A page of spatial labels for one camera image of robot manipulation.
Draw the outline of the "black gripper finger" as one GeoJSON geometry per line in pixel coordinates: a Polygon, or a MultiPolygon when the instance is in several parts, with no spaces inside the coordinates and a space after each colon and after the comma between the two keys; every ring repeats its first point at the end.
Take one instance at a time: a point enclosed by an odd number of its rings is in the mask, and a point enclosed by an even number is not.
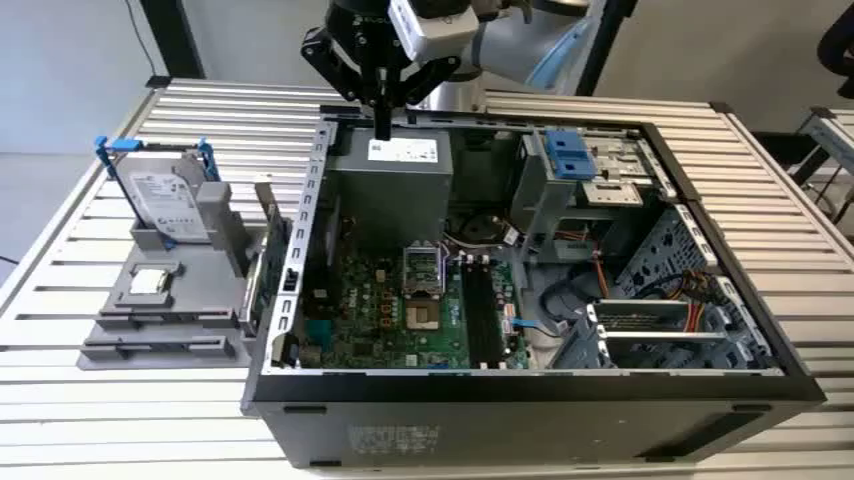
{"type": "Polygon", "coordinates": [[[357,100],[372,110],[373,138],[385,139],[385,99],[381,91],[380,66],[364,35],[354,36],[354,63],[348,66],[333,50],[333,38],[324,28],[306,31],[300,52],[322,79],[348,100],[357,100]]]}
{"type": "Polygon", "coordinates": [[[394,58],[385,70],[382,87],[382,139],[390,139],[392,111],[417,104],[460,66],[460,57],[429,60],[408,77],[401,78],[402,60],[394,58]]]}

